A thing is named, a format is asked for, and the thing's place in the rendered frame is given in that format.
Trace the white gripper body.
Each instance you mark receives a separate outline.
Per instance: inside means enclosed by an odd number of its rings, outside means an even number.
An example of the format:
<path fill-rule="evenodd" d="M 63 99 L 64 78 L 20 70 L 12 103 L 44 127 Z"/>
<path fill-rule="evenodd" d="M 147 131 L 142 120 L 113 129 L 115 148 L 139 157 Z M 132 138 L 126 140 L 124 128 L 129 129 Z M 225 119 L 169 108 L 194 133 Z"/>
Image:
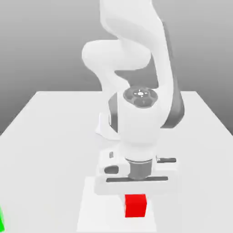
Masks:
<path fill-rule="evenodd" d="M 179 179 L 160 176 L 136 181 L 128 177 L 97 177 L 94 182 L 94 191 L 98 195 L 163 195 L 179 191 Z"/>

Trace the small red cube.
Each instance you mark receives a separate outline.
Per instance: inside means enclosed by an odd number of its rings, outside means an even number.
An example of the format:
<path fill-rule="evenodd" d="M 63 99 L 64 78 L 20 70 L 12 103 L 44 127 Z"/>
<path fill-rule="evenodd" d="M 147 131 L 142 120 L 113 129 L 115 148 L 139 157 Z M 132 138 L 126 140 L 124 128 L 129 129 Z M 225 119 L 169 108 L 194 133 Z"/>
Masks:
<path fill-rule="evenodd" d="M 125 217 L 143 218 L 146 214 L 147 198 L 145 194 L 125 195 Z"/>

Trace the small green cube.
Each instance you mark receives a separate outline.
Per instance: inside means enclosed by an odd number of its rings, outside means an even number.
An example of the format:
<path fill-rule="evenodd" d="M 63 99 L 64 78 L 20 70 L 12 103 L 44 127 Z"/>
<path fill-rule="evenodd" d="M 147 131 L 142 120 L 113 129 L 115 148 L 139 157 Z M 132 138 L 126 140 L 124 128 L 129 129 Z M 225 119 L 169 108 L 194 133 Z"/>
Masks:
<path fill-rule="evenodd" d="M 4 226 L 4 216 L 3 216 L 3 212 L 2 209 L 0 207 L 0 233 L 3 232 L 5 230 L 5 226 Z"/>

